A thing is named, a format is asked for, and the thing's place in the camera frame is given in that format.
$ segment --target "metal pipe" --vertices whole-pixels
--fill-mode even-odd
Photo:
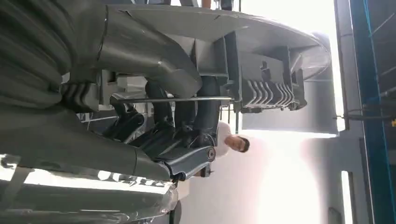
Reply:
[[[131,103],[163,103],[181,101],[202,101],[202,100],[233,100],[232,97],[191,97],[191,98],[135,98],[135,99],[110,99],[111,104],[131,104]]]
[[[231,115],[231,103],[228,104],[228,124],[230,124],[230,115]]]

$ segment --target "horizontal metal bar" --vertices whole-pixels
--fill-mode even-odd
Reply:
[[[232,97],[191,97],[191,98],[135,98],[135,99],[116,99],[111,98],[111,104],[137,104],[137,103],[163,103],[181,101],[202,101],[202,100],[234,100]]]

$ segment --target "metal rod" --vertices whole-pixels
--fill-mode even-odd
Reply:
[[[191,97],[191,98],[135,98],[135,99],[116,99],[111,98],[112,104],[131,104],[131,103],[163,103],[181,101],[202,101],[202,100],[234,100],[232,97]]]
[[[239,130],[239,111],[236,111],[235,114],[235,134],[238,134]]]
[[[231,103],[228,104],[228,124],[230,124],[230,115],[231,115]]]

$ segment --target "curved metal cover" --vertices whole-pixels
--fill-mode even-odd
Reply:
[[[323,72],[331,62],[326,37],[286,26],[275,20],[238,12],[198,7],[113,5],[169,35],[185,51],[194,39],[214,42],[235,31],[238,50],[265,55],[281,46],[290,48],[291,72],[302,68],[308,78]]]
[[[174,209],[171,182],[0,154],[0,223],[124,224]]]

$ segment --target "light fixture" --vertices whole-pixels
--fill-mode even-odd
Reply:
[[[241,130],[241,134],[257,138],[276,138],[282,139],[329,139],[337,137],[336,134],[311,133],[311,132],[292,132],[292,131],[267,131],[267,130]]]
[[[352,200],[351,200],[351,183],[349,172],[341,171],[341,182],[342,182],[342,200],[344,204],[344,219],[345,224],[353,224],[353,212],[352,212]]]

